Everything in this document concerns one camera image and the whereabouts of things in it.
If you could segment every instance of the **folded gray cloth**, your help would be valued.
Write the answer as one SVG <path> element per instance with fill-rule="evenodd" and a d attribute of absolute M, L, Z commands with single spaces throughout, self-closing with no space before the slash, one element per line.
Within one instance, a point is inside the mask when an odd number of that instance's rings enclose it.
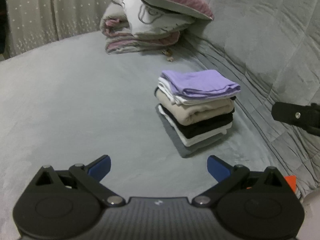
<path fill-rule="evenodd" d="M 198 142 L 196 144 L 193 144 L 189 147 L 186 147 L 183 145 L 182 141 L 179 138 L 179 135 L 174 130 L 174 128 L 169 124 L 167 119 L 159 112 L 158 105 L 156 106 L 156 112 L 157 112 L 157 114 L 163 124 L 163 127 L 164 127 L 166 133 L 170 137 L 171 141 L 173 142 L 174 146 L 176 147 L 177 151 L 179 152 L 179 154 L 182 158 L 188 157 L 188 155 L 196 152 L 197 150 L 199 150 L 203 147 L 206 147 L 206 146 L 220 140 L 223 137 L 223 134 L 219 133 L 219 134 L 212 136 L 206 140 L 203 140 L 203 141 Z"/>

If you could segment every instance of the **logo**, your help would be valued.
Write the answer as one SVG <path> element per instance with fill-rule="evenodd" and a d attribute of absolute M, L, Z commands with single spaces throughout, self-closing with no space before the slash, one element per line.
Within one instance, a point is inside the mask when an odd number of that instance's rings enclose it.
<path fill-rule="evenodd" d="M 160 200 L 160 199 L 158 199 L 157 201 L 155 201 L 155 204 L 156 204 L 157 206 L 160 206 L 160 205 L 163 204 L 163 201 Z"/>

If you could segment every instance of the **gray quilt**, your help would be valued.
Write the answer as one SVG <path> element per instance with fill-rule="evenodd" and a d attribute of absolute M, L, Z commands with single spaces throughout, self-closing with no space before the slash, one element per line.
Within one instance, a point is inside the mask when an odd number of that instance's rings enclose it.
<path fill-rule="evenodd" d="M 238 105 L 304 197 L 320 182 L 320 138 L 273 120 L 276 101 L 320 103 L 320 0 L 208 0 L 182 45 L 238 82 Z"/>
<path fill-rule="evenodd" d="M 318 0 L 209 0 L 215 21 L 198 21 L 174 47 L 107 55 L 100 32 L 45 45 L 0 63 L 0 239 L 19 234 L 12 208 L 41 165 L 67 169 L 103 154 L 102 183 L 129 196 L 193 198 L 216 183 L 209 155 L 297 175 L 297 195 L 319 188 L 320 140 L 272 120 L 274 101 L 320 103 Z M 183 159 L 155 106 L 164 69 L 218 69 L 239 82 L 227 136 Z"/>

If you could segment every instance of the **folded blanket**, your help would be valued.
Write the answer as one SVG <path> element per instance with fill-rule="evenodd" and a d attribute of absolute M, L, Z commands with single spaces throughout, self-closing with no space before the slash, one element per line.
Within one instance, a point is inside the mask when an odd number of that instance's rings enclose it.
<path fill-rule="evenodd" d="M 166 109 L 163 105 L 161 105 L 161 107 L 162 107 L 162 110 L 165 112 L 165 114 L 170 117 L 170 119 L 175 123 L 175 125 L 179 129 L 179 131 L 187 139 L 191 139 L 199 134 L 203 134 L 211 130 L 220 128 L 233 121 L 234 110 L 229 114 L 219 115 L 205 121 L 201 121 L 198 123 L 185 126 L 185 125 L 179 124 L 177 119 L 175 119 L 175 117 L 170 113 L 170 111 Z"/>
<path fill-rule="evenodd" d="M 131 34 L 129 22 L 123 8 L 111 3 L 106 9 L 100 22 L 100 29 L 106 38 L 106 51 L 109 54 L 161 49 L 175 44 L 180 32 L 166 33 L 166 35 L 150 35 L 143 40 Z"/>
<path fill-rule="evenodd" d="M 172 70 L 162 71 L 174 95 L 189 98 L 219 98 L 234 96 L 240 92 L 240 85 L 228 80 L 216 70 L 179 73 Z"/>
<path fill-rule="evenodd" d="M 160 89 L 156 91 L 156 98 L 170 111 L 177 122 L 184 126 L 195 124 L 218 115 L 228 114 L 234 109 L 234 102 L 230 98 L 219 99 L 193 106 L 178 106 L 176 104 L 171 104 L 168 97 Z"/>
<path fill-rule="evenodd" d="M 203 140 L 201 142 L 195 143 L 187 147 L 182 143 L 174 127 L 172 127 L 171 124 L 167 121 L 167 119 L 159 112 L 158 106 L 156 106 L 156 112 L 162 122 L 164 130 L 166 131 L 167 135 L 169 136 L 170 140 L 172 141 L 182 158 L 186 158 L 190 154 L 196 153 L 201 148 L 207 147 L 208 145 L 212 145 L 224 136 L 222 133 L 219 133 L 217 135 L 209 137 L 206 140 Z"/>
<path fill-rule="evenodd" d="M 209 98 L 209 99 L 204 99 L 204 98 L 188 98 L 185 96 L 179 96 L 179 95 L 174 95 L 171 92 L 171 88 L 170 88 L 170 83 L 162 78 L 159 77 L 159 82 L 158 82 L 158 88 L 165 93 L 165 95 L 168 97 L 168 99 L 170 100 L 170 102 L 172 104 L 177 104 L 177 105 L 186 105 L 186 106 L 193 106 L 193 105 L 197 105 L 197 104 L 202 104 L 202 103 L 208 103 L 214 100 L 219 100 L 219 99 L 226 99 L 226 98 L 230 98 L 231 100 L 235 100 L 236 97 L 235 96 L 224 96 L 224 97 L 218 97 L 218 98 Z"/>
<path fill-rule="evenodd" d="M 195 19 L 188 15 L 147 6 L 141 0 L 113 0 L 120 4 L 130 24 L 131 33 L 139 39 L 186 29 Z"/>
<path fill-rule="evenodd" d="M 167 119 L 167 121 L 170 123 L 170 125 L 176 130 L 179 138 L 181 139 L 182 143 L 189 147 L 189 146 L 192 146 L 196 143 L 199 143 L 201 141 L 204 141 L 212 136 L 215 136 L 219 133 L 222 133 L 222 134 L 226 134 L 227 133 L 227 129 L 231 128 L 232 126 L 232 122 L 230 122 L 229 124 L 227 125 L 224 125 L 222 127 L 219 127 L 217 129 L 214 129 L 214 130 L 211 130 L 209 132 L 206 132 L 206 133 L 202 133 L 202 134 L 199 134 L 199 135 L 196 135 L 192 138 L 186 138 L 184 136 L 184 134 L 178 129 L 177 125 L 175 124 L 175 122 L 173 122 L 173 120 L 163 111 L 163 108 L 161 105 L 158 105 L 158 109 L 159 109 L 159 112 Z"/>

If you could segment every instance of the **folded purple cloth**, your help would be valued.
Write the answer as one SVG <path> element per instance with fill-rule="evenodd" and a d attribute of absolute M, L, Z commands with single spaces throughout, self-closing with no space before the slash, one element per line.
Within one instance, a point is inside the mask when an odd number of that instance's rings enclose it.
<path fill-rule="evenodd" d="M 190 98 L 218 98 L 234 96 L 240 92 L 240 85 L 228 80 L 216 70 L 179 73 L 164 70 L 161 77 L 165 78 L 174 95 Z"/>

